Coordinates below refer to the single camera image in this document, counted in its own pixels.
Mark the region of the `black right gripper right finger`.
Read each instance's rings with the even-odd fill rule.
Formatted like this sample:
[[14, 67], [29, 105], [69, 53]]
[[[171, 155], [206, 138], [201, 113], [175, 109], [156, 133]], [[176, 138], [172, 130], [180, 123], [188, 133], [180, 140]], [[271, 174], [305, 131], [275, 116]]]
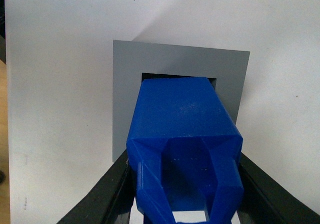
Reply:
[[319, 223], [319, 214], [303, 204], [241, 154], [239, 174], [244, 187], [237, 210], [240, 223]]

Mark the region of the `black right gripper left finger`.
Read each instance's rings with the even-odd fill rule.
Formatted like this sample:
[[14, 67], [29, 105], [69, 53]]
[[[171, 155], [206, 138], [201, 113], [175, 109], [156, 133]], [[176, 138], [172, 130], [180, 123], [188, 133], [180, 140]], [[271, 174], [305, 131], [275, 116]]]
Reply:
[[89, 193], [58, 223], [129, 223], [135, 196], [124, 151]]

